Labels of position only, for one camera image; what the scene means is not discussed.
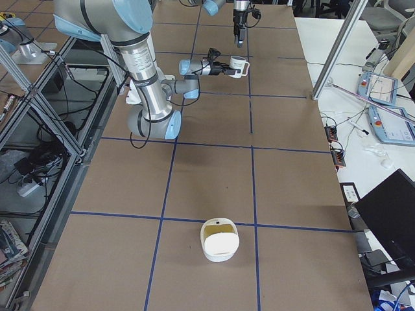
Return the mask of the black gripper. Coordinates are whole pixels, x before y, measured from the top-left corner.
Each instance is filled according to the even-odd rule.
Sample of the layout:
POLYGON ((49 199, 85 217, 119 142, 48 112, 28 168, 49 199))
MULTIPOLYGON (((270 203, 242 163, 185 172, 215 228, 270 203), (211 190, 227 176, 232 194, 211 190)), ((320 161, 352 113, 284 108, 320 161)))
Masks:
POLYGON ((245 28, 247 27, 248 9, 233 10, 233 34, 235 37, 235 44, 238 48, 243 46, 245 40, 245 28))
POLYGON ((227 63, 212 62, 208 66, 208 75, 217 76, 221 73, 232 78, 240 78, 241 71, 239 69, 232 69, 227 63))

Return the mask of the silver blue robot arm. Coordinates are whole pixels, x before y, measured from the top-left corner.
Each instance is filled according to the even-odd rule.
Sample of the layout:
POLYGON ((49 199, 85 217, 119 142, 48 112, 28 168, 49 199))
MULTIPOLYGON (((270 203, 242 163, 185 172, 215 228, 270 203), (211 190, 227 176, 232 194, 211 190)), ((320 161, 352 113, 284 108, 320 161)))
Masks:
POLYGON ((119 49, 131 78, 133 106, 128 127, 132 134, 147 139, 175 139, 180 133, 182 116, 170 102, 172 95, 198 98, 199 76, 234 76, 241 72, 218 62, 220 52, 211 48, 199 62, 180 62, 179 72, 184 79, 167 79, 156 65, 149 1, 55 1, 54 20, 56 28, 68 36, 87 41, 107 36, 119 49))
MULTIPOLYGON (((214 16, 227 3, 227 1, 188 1, 187 4, 185 4, 183 1, 179 1, 179 3, 186 7, 201 6, 208 15, 214 16)), ((243 46, 243 43, 246 39, 248 15, 253 12, 254 8, 255 7, 252 6, 251 1, 233 1, 233 35, 235 44, 238 48, 243 46)))

